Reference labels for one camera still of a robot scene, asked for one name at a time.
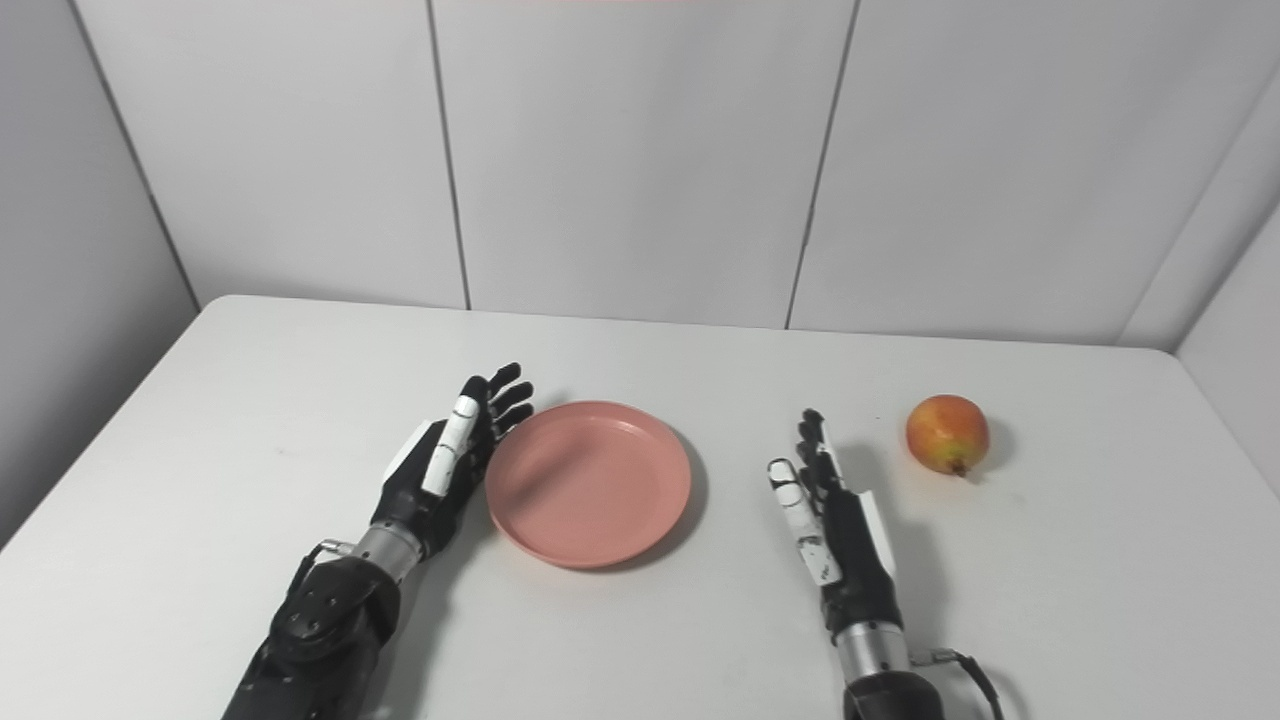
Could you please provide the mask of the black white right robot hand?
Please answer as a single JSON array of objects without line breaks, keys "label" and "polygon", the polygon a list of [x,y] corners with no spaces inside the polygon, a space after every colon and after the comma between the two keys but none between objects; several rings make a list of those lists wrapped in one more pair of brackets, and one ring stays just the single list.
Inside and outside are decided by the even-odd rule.
[{"label": "black white right robot hand", "polygon": [[795,548],[817,585],[827,633],[856,625],[904,629],[893,573],[896,564],[876,497],[849,488],[827,433],[826,418],[803,411],[799,464],[777,457],[768,482]]}]

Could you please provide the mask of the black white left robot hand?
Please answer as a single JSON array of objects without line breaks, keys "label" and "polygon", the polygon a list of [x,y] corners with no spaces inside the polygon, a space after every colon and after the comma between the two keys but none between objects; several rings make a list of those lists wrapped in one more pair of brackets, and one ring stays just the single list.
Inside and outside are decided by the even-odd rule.
[{"label": "black white left robot hand", "polygon": [[401,447],[371,524],[412,536],[421,562],[442,552],[454,538],[498,446],[532,415],[532,392],[517,363],[490,378],[468,378],[451,414],[426,420]]}]

